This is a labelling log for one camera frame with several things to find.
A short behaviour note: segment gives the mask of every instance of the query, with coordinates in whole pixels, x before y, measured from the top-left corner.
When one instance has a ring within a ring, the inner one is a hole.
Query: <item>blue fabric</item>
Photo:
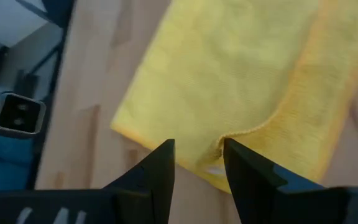
[[[31,139],[0,136],[0,190],[24,189],[31,162]]]
[[[0,190],[25,189],[28,175],[28,167],[0,162]]]

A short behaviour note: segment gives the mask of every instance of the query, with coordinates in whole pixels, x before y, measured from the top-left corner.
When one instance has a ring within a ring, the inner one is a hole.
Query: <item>wooden table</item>
[[[149,151],[109,128],[170,0],[77,0],[37,189],[101,188]],[[230,195],[177,166],[170,223],[239,223]],[[358,185],[358,96],[324,185]]]

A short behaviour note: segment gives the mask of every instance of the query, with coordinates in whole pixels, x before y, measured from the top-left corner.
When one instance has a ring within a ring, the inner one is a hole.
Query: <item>cloth fold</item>
[[[319,182],[358,85],[358,0],[174,0],[111,127],[230,191],[223,138]]]

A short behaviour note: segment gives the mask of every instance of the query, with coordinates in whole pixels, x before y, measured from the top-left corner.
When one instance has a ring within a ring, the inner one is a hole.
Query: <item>black plastic part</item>
[[[32,138],[44,121],[43,102],[12,92],[0,94],[0,135],[9,138]]]
[[[0,223],[168,223],[174,181],[170,139],[100,190],[0,192]]]
[[[358,223],[358,188],[321,190],[233,139],[225,139],[223,155],[242,223]]]

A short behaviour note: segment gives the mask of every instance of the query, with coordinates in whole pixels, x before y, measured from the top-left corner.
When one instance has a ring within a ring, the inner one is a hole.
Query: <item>white surface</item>
[[[27,0],[45,10],[41,0]],[[0,0],[0,43],[13,47],[47,21],[27,10],[15,0]]]

